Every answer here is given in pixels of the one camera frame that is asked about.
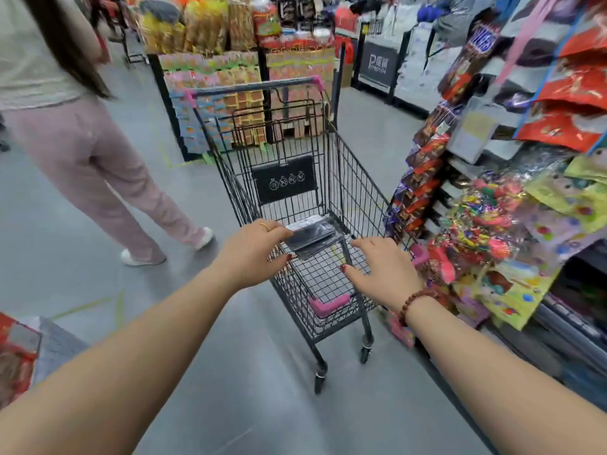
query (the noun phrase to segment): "pink hanging strip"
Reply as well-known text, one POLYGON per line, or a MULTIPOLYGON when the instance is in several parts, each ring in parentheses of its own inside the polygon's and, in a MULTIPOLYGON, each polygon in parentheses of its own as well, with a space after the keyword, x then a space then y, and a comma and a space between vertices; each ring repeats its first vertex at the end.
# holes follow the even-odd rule
POLYGON ((537 32, 537 29, 540 28, 540 25, 542 25, 542 22, 544 22, 548 14, 550 14, 550 11, 552 11, 552 8, 557 1, 558 0, 539 0, 537 2, 535 8, 531 11, 531 14, 527 16, 527 20, 525 20, 517 37, 514 38, 514 43, 510 46, 510 50, 506 56, 504 68, 496 78, 494 85, 501 86, 506 81, 506 77, 510 75, 512 69, 517 64, 517 60, 523 53, 527 42, 533 38, 533 35, 537 32))

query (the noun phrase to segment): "pink pants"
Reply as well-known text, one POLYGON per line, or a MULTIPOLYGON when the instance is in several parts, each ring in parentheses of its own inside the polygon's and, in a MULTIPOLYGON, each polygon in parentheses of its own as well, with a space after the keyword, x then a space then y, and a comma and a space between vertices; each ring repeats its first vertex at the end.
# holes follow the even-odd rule
POLYGON ((13 139, 68 201, 93 219, 135 260, 165 256, 108 184, 178 241, 204 235, 152 180, 148 168, 106 107, 85 96, 59 106, 3 112, 13 139))

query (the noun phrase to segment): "brown bead bracelet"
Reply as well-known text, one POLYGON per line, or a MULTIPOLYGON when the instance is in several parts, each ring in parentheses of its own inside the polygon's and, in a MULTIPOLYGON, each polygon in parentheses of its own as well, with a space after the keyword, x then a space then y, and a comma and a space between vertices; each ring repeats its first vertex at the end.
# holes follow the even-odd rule
POLYGON ((405 316, 407 315, 407 309, 411 306, 411 304, 421 297, 432 297, 435 298, 438 296, 436 293, 436 289, 426 288, 415 292, 411 297, 407 298, 405 305, 402 306, 400 313, 398 314, 398 321, 401 326, 407 327, 407 321, 405 316))

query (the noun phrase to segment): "gray floor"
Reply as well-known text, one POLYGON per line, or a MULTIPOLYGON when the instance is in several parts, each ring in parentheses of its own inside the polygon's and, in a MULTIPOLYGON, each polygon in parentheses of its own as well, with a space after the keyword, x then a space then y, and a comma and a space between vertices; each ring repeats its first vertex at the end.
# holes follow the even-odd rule
MULTIPOLYGON (((57 321, 87 342, 109 335, 121 313, 132 319, 188 281, 237 229, 216 168, 179 166, 149 70, 128 72, 118 62, 104 75, 119 97, 111 113, 156 182, 195 221, 215 229, 218 244, 194 254, 135 211, 169 259, 124 267, 118 245, 61 198, 19 147, 0 153, 0 310, 28 319, 106 299, 57 321)), ((372 96, 343 92, 340 132, 388 197, 420 124, 372 96)), ((358 362, 360 323, 320 344, 330 369, 315 396, 313 358, 272 287, 240 292, 137 454, 489 453, 417 359, 375 316, 371 322, 376 343, 365 366, 358 362)))

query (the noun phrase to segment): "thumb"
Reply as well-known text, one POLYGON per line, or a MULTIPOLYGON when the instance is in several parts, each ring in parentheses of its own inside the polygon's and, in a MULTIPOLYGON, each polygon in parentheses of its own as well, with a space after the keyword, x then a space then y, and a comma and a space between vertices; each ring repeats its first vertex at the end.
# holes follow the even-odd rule
POLYGON ((272 276, 276 275, 280 270, 282 270, 286 264, 292 259, 293 256, 290 253, 280 254, 278 257, 273 258, 269 262, 269 267, 272 272, 272 276))
POLYGON ((350 265, 342 265, 339 267, 340 270, 345 274, 345 277, 348 278, 354 287, 360 290, 363 293, 367 293, 367 288, 369 286, 369 276, 361 273, 360 270, 357 270, 353 266, 350 265))

